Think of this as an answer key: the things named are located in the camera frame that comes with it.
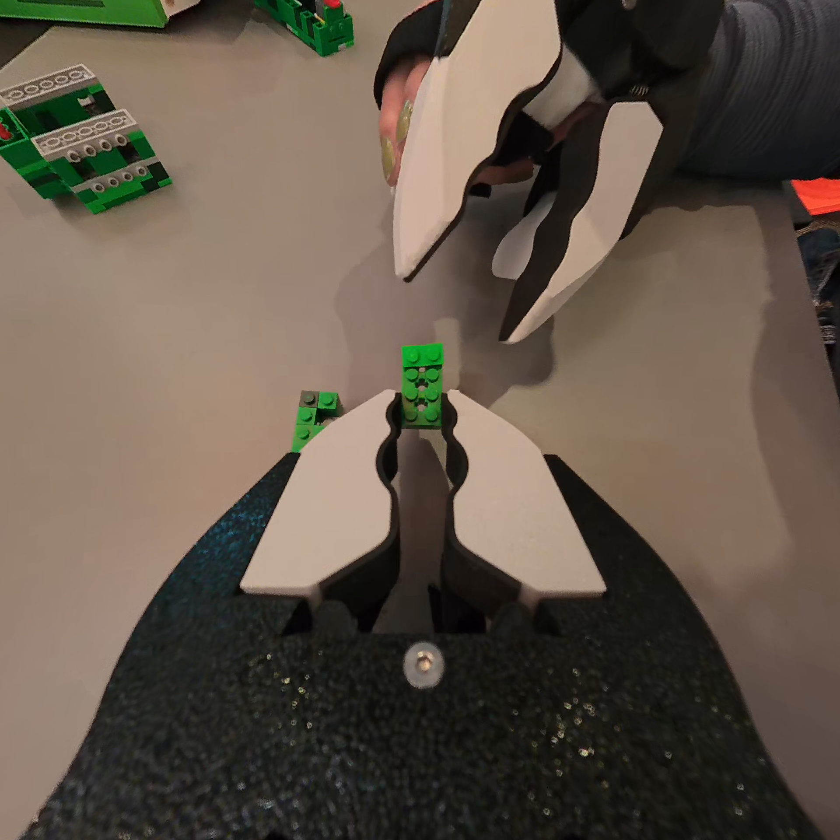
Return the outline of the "person's right hand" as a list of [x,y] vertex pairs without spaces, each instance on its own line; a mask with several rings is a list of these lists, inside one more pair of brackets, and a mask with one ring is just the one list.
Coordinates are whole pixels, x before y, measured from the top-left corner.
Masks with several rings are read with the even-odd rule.
[[391,190],[396,188],[414,102],[431,65],[426,55],[409,56],[396,63],[384,82],[379,117],[381,167]]

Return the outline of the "green brick model red parts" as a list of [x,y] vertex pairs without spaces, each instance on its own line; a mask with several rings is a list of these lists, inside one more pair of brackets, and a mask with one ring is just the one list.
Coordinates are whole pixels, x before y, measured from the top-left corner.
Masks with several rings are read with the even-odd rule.
[[255,1],[319,56],[354,45],[354,22],[341,1]]

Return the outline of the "green cardboard box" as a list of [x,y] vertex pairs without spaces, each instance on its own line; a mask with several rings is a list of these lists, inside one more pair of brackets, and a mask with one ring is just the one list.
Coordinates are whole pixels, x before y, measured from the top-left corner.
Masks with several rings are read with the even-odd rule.
[[199,1],[1,1],[1,17],[73,25],[165,28]]

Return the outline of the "grey desk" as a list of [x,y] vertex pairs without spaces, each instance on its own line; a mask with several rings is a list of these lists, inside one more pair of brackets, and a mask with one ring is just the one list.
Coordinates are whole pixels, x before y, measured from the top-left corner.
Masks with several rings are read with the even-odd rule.
[[774,761],[838,838],[838,400],[777,187],[675,182],[552,324],[497,343],[526,190],[392,272],[372,78],[413,2],[348,2],[322,59],[248,2],[52,28],[174,184],[102,215],[2,163],[2,838],[67,771],[174,564],[279,459],[295,394],[398,383],[403,343],[560,455],[717,636]]

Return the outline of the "long green toy brick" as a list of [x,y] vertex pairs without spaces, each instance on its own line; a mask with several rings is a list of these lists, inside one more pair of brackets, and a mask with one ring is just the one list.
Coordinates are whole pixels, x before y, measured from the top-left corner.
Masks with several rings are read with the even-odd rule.
[[444,363],[444,346],[441,343],[402,347],[404,429],[440,428]]

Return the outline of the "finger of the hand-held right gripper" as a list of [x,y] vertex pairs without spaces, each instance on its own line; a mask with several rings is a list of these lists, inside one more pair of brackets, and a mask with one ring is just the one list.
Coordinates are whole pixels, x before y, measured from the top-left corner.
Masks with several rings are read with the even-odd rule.
[[663,125],[645,101],[617,100],[573,126],[560,181],[499,244],[499,278],[514,281],[499,341],[527,338],[601,267],[640,193]]
[[405,281],[457,225],[476,175],[562,55],[553,1],[445,2],[441,25],[395,189],[394,266]]

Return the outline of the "green grey brick building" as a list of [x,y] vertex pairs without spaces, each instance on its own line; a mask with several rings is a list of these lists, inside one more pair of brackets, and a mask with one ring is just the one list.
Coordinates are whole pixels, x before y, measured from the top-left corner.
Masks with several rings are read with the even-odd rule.
[[2,158],[46,200],[103,213],[172,184],[130,112],[85,65],[1,90]]

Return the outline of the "small green brick build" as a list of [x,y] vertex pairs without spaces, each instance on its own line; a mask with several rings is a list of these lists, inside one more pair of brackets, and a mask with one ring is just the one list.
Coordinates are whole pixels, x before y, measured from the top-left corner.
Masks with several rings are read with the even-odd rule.
[[301,391],[290,452],[300,452],[307,443],[342,414],[343,406],[338,393]]

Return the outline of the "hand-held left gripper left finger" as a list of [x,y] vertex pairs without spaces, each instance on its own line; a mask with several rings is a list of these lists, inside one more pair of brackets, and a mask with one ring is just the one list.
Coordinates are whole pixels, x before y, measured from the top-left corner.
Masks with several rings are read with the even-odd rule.
[[364,632],[400,573],[396,442],[401,397],[385,390],[297,454],[240,582],[251,595],[341,602]]

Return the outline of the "orange notebook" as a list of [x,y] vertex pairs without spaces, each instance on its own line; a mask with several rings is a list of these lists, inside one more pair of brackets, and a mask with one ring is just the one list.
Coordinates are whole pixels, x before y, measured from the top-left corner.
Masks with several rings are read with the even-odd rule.
[[791,181],[796,199],[810,216],[839,212],[839,179],[818,178],[810,181]]

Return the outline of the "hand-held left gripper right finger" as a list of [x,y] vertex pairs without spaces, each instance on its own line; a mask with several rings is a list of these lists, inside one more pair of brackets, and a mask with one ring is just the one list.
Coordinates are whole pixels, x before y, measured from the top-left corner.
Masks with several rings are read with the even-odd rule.
[[445,395],[444,591],[491,623],[507,606],[600,599],[606,583],[539,446],[458,390]]

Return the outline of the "person's right forearm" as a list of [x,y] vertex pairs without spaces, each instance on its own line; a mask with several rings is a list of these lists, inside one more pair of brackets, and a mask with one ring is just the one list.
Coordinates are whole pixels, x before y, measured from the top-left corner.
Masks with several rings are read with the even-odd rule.
[[675,172],[838,178],[839,2],[723,2]]

